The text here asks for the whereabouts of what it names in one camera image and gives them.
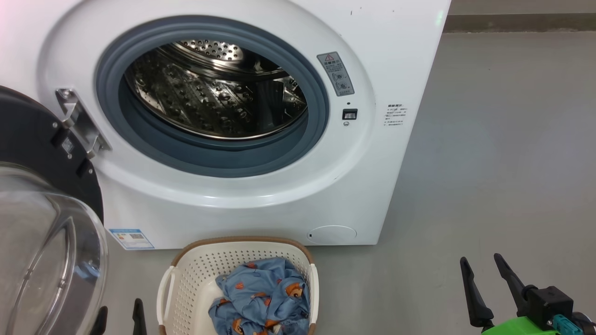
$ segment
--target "clothes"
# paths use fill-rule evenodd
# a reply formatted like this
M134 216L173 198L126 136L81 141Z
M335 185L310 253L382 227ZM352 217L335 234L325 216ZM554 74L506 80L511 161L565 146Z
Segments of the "clothes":
M213 302L209 315L218 335L308 333L308 287L287 259L245 263L216 282L224 298Z

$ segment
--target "door hinge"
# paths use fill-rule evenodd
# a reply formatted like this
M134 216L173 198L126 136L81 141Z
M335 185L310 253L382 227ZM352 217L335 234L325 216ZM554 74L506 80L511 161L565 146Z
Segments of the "door hinge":
M80 141L88 158L95 157L100 150L111 150L110 145L93 123L74 90L57 89L56 98L64 112L62 124L70 129Z

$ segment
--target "blue fabric with bear print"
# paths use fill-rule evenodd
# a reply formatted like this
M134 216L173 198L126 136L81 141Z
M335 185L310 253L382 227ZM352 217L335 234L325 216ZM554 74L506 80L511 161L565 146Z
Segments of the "blue fabric with bear print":
M209 315L218 335L308 333L308 287L287 259L248 262L216 282L224 298L213 302Z

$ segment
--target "gray rubber seal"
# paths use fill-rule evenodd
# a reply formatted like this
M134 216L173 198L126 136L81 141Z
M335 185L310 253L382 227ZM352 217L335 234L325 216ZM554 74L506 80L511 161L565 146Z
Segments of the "gray rubber seal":
M123 80L126 68L153 48L197 36L241 45L281 66L300 85L308 113L275 135L249 141L199 137L153 116ZM295 162L319 141L329 118L325 86L304 56L264 30L217 17L165 18L126 32L101 58L97 97L118 134L140 152L175 169L226 178L261 175Z

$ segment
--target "laundry basket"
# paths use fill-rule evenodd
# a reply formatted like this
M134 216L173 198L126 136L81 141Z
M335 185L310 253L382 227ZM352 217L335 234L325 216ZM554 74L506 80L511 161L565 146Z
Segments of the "laundry basket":
M314 334L319 278L309 251L285 238L226 237L189 244L174 258L157 291L160 335L217 335L208 314L223 296L215 278L251 260L273 257L286 258L304 276L311 295L308 335Z

